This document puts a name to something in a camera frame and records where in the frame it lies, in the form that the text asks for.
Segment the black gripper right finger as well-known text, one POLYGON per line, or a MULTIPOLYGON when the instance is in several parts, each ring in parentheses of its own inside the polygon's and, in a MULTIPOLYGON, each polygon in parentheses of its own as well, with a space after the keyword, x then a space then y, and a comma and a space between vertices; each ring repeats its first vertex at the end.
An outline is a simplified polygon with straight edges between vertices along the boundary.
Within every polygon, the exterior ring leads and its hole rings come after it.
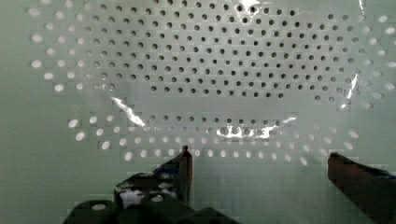
POLYGON ((328 178, 375 224, 395 224, 395 175, 333 152, 328 178))

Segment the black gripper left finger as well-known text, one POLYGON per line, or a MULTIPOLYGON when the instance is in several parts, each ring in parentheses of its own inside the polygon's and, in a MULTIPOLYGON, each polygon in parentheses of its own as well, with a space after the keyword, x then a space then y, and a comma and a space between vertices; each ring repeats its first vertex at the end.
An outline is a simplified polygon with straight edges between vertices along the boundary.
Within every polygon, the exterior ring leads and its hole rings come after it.
POLYGON ((126 209, 156 194, 169 195, 189 203, 192 182, 192 155, 184 146, 172 160, 149 173, 138 173, 121 181, 114 188, 115 204, 126 209))

